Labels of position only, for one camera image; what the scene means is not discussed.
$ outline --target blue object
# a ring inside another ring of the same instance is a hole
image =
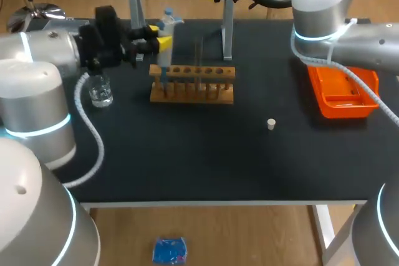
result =
[[[187,248],[184,238],[161,239],[155,243],[152,261],[157,264],[183,264],[186,262]]]
[[[165,9],[165,15],[172,16],[173,15],[173,9],[171,9],[170,7],[167,7]]]
[[[158,28],[162,31],[165,28],[165,23],[162,21],[158,21],[156,24],[156,26],[158,26]]]

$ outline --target wooden floor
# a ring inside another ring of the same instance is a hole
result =
[[[71,17],[92,17],[94,7],[111,4],[121,18],[129,18],[128,0],[35,2],[57,4]],[[250,0],[240,0],[235,18],[292,17],[291,9],[255,7],[248,11],[250,4]],[[222,4],[207,0],[143,0],[143,5],[148,18],[159,18],[167,6],[183,19],[220,19],[223,10]],[[22,0],[4,0],[0,32],[5,32],[8,17],[21,6]],[[350,16],[399,22],[399,0],[355,0]],[[351,207],[330,208],[338,231]],[[151,265],[153,244],[159,236],[186,237],[188,265],[321,265],[312,218],[305,206],[99,209],[95,220],[102,238],[101,266]]]

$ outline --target white cylinder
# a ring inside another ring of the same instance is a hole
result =
[[[56,66],[0,60],[0,114],[7,133],[49,169],[74,156],[75,139]]]
[[[273,130],[274,126],[276,125],[276,120],[273,118],[270,118],[267,120],[267,129]]]

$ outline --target black chair base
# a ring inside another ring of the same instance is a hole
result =
[[[33,19],[65,19],[65,12],[55,4],[39,3],[34,9],[24,6],[16,11],[7,22],[8,32],[26,31]]]

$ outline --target small glass beaker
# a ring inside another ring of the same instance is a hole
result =
[[[89,94],[95,107],[107,107],[113,101],[110,79],[105,74],[90,76]]]

